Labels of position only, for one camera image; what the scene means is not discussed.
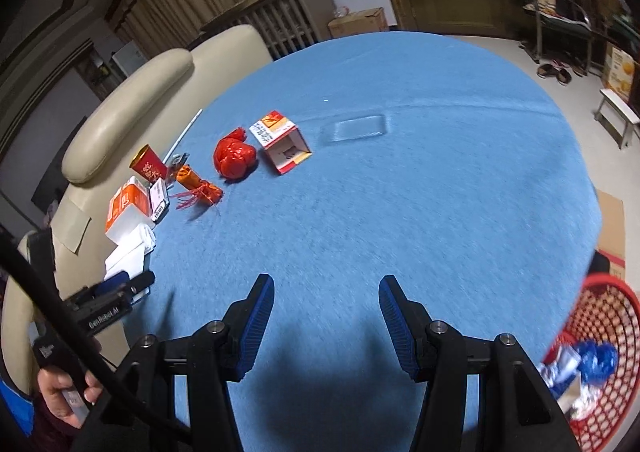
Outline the person's left hand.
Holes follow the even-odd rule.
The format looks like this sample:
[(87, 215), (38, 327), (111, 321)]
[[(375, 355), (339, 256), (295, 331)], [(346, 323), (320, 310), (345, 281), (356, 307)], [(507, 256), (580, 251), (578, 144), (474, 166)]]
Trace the person's left hand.
[(91, 372), (82, 372), (77, 359), (53, 337), (41, 337), (34, 344), (40, 371), (38, 387), (49, 412), (65, 424), (79, 429), (103, 386)]

